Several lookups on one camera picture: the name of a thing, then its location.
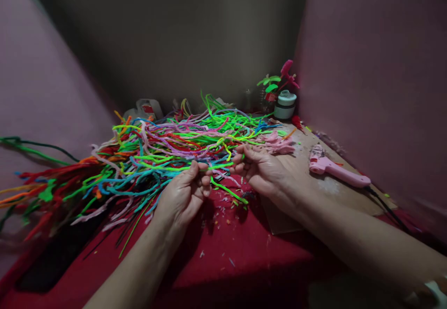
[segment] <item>green leaf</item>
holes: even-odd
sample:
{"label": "green leaf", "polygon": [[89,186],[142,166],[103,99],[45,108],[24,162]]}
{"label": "green leaf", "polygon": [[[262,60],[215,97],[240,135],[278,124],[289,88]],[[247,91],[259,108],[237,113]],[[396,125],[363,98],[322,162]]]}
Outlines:
{"label": "green leaf", "polygon": [[278,88],[278,85],[271,84],[271,85],[269,85],[269,86],[267,87],[267,89],[265,90],[265,92],[266,92],[266,93],[269,93],[269,92],[275,90],[276,88]]}

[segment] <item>hot glue gun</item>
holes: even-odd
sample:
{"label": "hot glue gun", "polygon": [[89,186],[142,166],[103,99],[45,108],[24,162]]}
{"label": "hot glue gun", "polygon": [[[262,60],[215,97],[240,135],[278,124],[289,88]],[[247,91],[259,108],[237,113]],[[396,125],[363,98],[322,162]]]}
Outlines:
{"label": "hot glue gun", "polygon": [[328,172],[357,188],[364,188],[371,184],[371,180],[367,176],[352,173],[329,160],[320,143],[312,147],[311,155],[309,157],[309,170],[315,174]]}

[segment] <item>pink wall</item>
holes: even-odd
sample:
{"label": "pink wall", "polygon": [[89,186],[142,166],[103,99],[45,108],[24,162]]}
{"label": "pink wall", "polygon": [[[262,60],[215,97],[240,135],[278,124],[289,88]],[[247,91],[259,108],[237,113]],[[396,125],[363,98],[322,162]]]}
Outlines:
{"label": "pink wall", "polygon": [[[77,157],[88,156],[91,143],[112,136],[114,106],[31,0],[0,0],[0,21],[0,136],[18,135],[58,145]],[[70,161],[56,150],[44,152]],[[0,164],[0,189],[22,182],[14,171],[47,168],[3,147]],[[20,228],[21,223],[12,219],[1,234],[0,278],[20,253],[20,247],[4,239]]]}
{"label": "pink wall", "polygon": [[307,0],[300,113],[447,243],[447,0]]}

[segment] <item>glue residue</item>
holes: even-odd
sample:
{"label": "glue residue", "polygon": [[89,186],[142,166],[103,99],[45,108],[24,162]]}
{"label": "glue residue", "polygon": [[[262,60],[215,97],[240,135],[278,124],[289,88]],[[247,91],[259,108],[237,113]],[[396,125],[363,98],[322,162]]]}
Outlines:
{"label": "glue residue", "polygon": [[324,180],[318,180],[318,187],[332,195],[338,195],[340,191],[340,184],[329,176],[325,177]]}

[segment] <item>pink flower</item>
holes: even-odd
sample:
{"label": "pink flower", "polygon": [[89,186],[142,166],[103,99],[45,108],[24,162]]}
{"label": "pink flower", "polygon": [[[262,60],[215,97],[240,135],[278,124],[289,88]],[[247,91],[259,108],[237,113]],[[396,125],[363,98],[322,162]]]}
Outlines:
{"label": "pink flower", "polygon": [[282,87],[278,91],[284,88],[284,86],[287,85],[288,83],[291,83],[292,85],[294,85],[296,88],[299,89],[299,85],[295,82],[295,77],[297,75],[296,74],[289,75],[289,71],[290,68],[292,67],[292,64],[293,64],[292,60],[287,60],[284,66],[281,68],[281,79],[284,77],[286,79],[286,82],[285,84],[282,85]]}

